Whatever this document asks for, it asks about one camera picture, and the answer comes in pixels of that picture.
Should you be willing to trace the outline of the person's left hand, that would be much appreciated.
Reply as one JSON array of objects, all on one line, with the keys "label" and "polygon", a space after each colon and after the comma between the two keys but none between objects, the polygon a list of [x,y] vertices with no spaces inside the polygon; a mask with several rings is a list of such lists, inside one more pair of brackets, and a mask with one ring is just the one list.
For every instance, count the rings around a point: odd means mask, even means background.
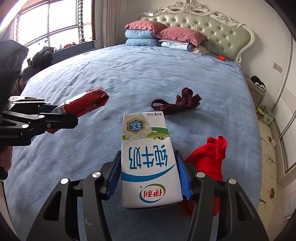
[{"label": "person's left hand", "polygon": [[8,177],[8,170],[11,168],[13,147],[1,147],[1,180]]}]

